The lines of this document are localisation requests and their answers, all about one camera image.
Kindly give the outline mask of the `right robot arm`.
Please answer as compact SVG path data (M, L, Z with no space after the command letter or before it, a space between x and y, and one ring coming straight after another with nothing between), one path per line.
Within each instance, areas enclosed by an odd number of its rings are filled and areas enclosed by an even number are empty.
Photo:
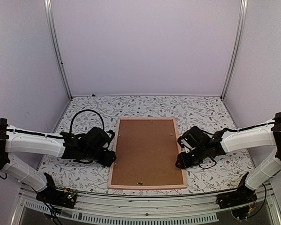
M242 176L235 191L216 197L220 208L253 202L257 199L256 190L281 171L281 112L257 125L241 129L226 127L214 134L194 126L177 142L183 150L175 164L180 169L199 166L206 158L215 160L239 150L267 150L268 155Z

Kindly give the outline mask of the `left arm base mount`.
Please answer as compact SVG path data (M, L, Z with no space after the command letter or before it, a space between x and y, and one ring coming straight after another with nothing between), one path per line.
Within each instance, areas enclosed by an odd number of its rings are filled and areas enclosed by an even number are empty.
M77 192L70 188L57 190L47 187L43 191L37 192L36 199L50 205L73 209L77 199Z

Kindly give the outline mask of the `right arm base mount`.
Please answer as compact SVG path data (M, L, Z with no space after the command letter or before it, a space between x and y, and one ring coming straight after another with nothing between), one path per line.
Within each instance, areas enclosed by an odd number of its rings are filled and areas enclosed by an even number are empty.
M242 204L251 203L257 200L255 191L235 190L233 192L218 194L216 204L220 209L230 208Z

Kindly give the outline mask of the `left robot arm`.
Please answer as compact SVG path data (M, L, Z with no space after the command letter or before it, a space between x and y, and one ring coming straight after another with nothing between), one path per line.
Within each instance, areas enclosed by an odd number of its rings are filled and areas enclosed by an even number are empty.
M109 167L116 160L115 152L108 149L114 136L112 130L105 132L99 127L77 135L71 132L40 133L16 128L9 125L7 119L0 118L0 171L30 186L41 201L72 203L73 190L57 190L51 175L35 170L15 153L49 155L83 164L95 161Z

